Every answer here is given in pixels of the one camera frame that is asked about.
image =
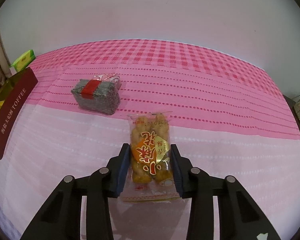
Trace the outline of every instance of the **transparent plastic wrapper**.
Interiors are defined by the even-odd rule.
[[[71,93],[81,108],[114,114],[120,104],[120,86],[118,74],[98,74],[91,80],[80,79]]]
[[[131,167],[124,201],[178,198],[170,165],[169,113],[128,115]]]

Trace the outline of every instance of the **white wall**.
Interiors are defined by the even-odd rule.
[[[7,0],[0,31],[11,61],[97,40],[149,38],[222,51],[300,93],[300,9],[293,0]]]

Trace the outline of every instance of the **metal pin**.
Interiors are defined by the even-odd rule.
[[[233,176],[228,176],[228,177],[227,177],[227,181],[229,181],[230,183],[234,183],[234,182],[235,182],[235,177],[233,177]]]
[[[109,169],[106,168],[106,167],[103,167],[103,168],[101,168],[101,169],[99,170],[99,172],[100,172],[101,174],[107,174],[107,173],[109,172]]]
[[[193,174],[199,174],[200,173],[200,169],[199,168],[197,168],[197,167],[193,167],[193,168],[191,168],[191,173],[193,173]]]
[[[68,183],[71,182],[73,180],[73,177],[71,175],[67,175],[63,178],[63,181]]]

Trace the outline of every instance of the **green and yellow tissue pack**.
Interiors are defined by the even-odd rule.
[[[18,57],[11,65],[14,67],[16,72],[20,72],[21,70],[25,69],[33,60],[35,59],[35,55],[33,50],[28,50],[20,57]]]

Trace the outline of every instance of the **checkered tablecloth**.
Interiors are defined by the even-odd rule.
[[[0,161],[0,226],[11,239],[20,238],[64,176],[87,176],[119,153],[129,142],[127,114],[154,111],[172,111],[171,142],[181,154],[212,176],[236,176],[282,240],[300,226],[300,133],[264,70],[211,49],[155,40],[74,45],[39,55],[30,67],[39,83]],[[116,113],[80,109],[70,93],[78,80],[113,72],[122,79]],[[190,204],[111,200],[115,239],[150,239],[153,232],[185,239]],[[216,219],[215,239],[218,226]]]

